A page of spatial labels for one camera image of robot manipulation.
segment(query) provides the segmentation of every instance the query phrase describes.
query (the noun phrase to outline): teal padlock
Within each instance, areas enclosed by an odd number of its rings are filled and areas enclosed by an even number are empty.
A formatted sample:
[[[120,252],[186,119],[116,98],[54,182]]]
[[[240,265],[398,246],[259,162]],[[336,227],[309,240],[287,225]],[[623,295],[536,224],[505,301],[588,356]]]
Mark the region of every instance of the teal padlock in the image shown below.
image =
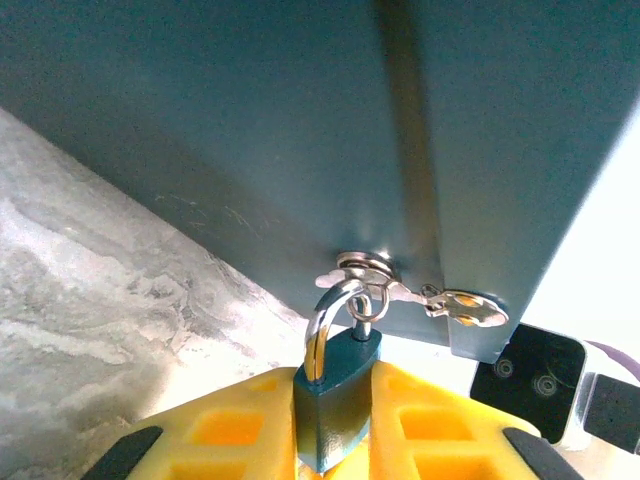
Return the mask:
[[[369,431],[371,369],[380,358],[382,334],[356,321],[327,341],[338,310],[350,301],[358,301],[364,313],[370,310],[365,283],[343,280],[320,299],[305,335],[304,364],[294,377],[298,456],[318,473],[340,463]]]

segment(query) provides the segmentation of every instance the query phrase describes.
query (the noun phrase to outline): metal ring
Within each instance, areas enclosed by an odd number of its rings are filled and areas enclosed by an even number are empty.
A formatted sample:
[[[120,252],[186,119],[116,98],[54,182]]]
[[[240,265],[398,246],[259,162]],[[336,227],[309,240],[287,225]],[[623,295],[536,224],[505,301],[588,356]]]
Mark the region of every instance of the metal ring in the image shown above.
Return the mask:
[[[380,310],[378,312],[376,312],[373,315],[363,315],[362,313],[358,312],[358,308],[355,303],[356,299],[352,298],[347,303],[347,311],[349,312],[349,314],[359,322],[370,322],[370,323],[377,322],[382,317],[384,317],[387,314],[387,310],[389,310],[388,284],[389,283],[387,282],[384,285],[380,285],[380,296],[382,297],[381,299],[382,307],[380,307]]]

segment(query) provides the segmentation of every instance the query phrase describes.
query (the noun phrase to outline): gray marble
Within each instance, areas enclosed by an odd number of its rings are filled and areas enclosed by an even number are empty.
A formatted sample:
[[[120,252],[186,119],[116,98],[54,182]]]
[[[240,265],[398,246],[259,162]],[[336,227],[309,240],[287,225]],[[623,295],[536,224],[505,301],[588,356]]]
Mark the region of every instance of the gray marble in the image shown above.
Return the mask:
[[[306,321],[0,111],[0,478],[280,364]]]

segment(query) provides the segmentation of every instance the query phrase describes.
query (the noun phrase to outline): padlock body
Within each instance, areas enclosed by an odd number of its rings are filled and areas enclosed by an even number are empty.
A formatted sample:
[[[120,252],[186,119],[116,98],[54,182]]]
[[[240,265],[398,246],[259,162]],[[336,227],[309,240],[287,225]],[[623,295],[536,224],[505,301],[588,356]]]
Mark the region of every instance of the padlock body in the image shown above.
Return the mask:
[[[347,329],[326,345],[324,381],[311,384],[301,366],[294,377],[298,456],[318,473],[341,462],[369,431],[371,369],[382,334],[360,342]]]

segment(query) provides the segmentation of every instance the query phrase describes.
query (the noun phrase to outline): black rubber pad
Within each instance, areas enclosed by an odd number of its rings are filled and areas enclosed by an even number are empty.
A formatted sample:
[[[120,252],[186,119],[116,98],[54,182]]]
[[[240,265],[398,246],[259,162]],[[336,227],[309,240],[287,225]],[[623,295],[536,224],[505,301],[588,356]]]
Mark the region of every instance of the black rubber pad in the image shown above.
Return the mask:
[[[518,428],[502,433],[540,480],[584,480],[547,440]]]
[[[640,388],[596,375],[584,429],[627,452],[640,453]]]
[[[162,428],[147,427],[118,440],[82,480],[124,480],[162,435]]]

